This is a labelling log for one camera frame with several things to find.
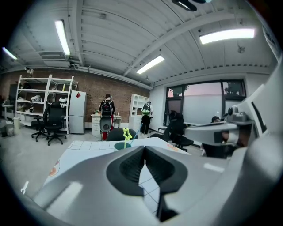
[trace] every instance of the white table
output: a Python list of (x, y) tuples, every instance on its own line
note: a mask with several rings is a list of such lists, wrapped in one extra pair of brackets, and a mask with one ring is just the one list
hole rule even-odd
[[(92, 114), (92, 135), (100, 137), (100, 115)], [(114, 115), (114, 128), (115, 124), (118, 124), (118, 128), (121, 128), (122, 116)]]
[[(104, 154), (108, 154), (114, 151), (114, 145), (121, 141), (104, 141), (104, 142), (92, 142), (92, 141), (73, 141), (68, 149), (60, 157), (57, 164), (53, 167), (53, 176), (49, 176), (44, 185), (58, 177), (59, 175), (66, 172), (68, 169), (73, 167), (83, 160), (98, 157)], [(191, 155), (173, 145), (159, 139), (158, 137), (146, 138), (146, 139), (136, 139), (132, 143), (132, 147), (136, 146), (156, 146), (161, 147), (170, 151), (176, 151), (182, 154)], [(139, 178), (139, 186), (144, 189), (144, 201), (149, 210), (154, 213), (157, 210), (159, 202), (159, 186), (153, 179), (151, 173), (147, 169), (146, 165), (141, 170)]]
[(4, 105), (2, 104), (2, 107), (4, 107), (4, 117), (7, 119), (7, 108), (12, 108), (13, 105)]

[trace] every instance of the glass window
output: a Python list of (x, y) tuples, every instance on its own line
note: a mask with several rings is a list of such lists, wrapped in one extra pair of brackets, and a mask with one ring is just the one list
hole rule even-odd
[(168, 96), (171, 97), (181, 97), (182, 96), (182, 87), (171, 87), (168, 90)]
[(221, 95), (220, 83), (202, 83), (185, 87), (184, 96)]
[(188, 85), (184, 93), (183, 116), (189, 124), (208, 124), (213, 116), (221, 118), (221, 83)]
[(181, 112), (181, 100), (168, 100), (166, 110), (166, 125), (169, 125), (169, 114), (171, 111)]
[(224, 96), (245, 97), (246, 93), (241, 81), (223, 82)]

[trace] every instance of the white bookshelf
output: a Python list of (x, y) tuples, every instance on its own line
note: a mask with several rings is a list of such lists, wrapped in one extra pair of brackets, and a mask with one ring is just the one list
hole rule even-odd
[(129, 128), (135, 132), (141, 127), (142, 108), (149, 101), (148, 97), (133, 94), (130, 105)]
[[(19, 89), (20, 84), (24, 83), (41, 83), (46, 84), (45, 89)], [(68, 90), (58, 90), (58, 85), (69, 85)], [(43, 116), (43, 112), (46, 108), (46, 102), (48, 100), (48, 97), (52, 96), (52, 101), (55, 101), (55, 96), (57, 94), (66, 95), (67, 96), (67, 104), (65, 104), (65, 110), (66, 110), (66, 116), (64, 116), (64, 128), (61, 129), (62, 131), (66, 131), (67, 134), (70, 133), (69, 129), (69, 100), (71, 98), (72, 90), (77, 89), (78, 82), (74, 80), (74, 76), (71, 77), (71, 79), (60, 79), (60, 78), (53, 78), (52, 75), (49, 75), (48, 78), (23, 78), (21, 75), (19, 77), (18, 82), (18, 89), (17, 89), (17, 96), (16, 96), (16, 105), (15, 105), (15, 113), (16, 116), (20, 117), (20, 122), (22, 125), (25, 126), (31, 126), (31, 121), (34, 121), (35, 115)], [(43, 111), (42, 112), (22, 112), (17, 110), (18, 104), (27, 103), (30, 104), (30, 100), (18, 100), (18, 94), (24, 93), (25, 96), (27, 93), (44, 93), (44, 98), (42, 99), (42, 102), (33, 102), (34, 105), (39, 104), (43, 105)]]

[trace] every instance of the black backpack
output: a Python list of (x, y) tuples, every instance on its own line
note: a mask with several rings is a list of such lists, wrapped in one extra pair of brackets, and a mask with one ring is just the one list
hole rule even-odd
[(101, 116), (102, 117), (110, 117), (112, 115), (113, 109), (112, 109), (111, 102), (103, 101), (103, 104), (101, 105)]
[(142, 108), (142, 113), (144, 114), (144, 115), (149, 115), (150, 114), (150, 105), (149, 104), (145, 104), (144, 106), (143, 106), (143, 108)]

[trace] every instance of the white refrigerator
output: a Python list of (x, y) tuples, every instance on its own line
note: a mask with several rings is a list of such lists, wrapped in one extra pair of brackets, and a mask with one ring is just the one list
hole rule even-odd
[(84, 133), (86, 106), (87, 93), (72, 91), (69, 112), (70, 133)]

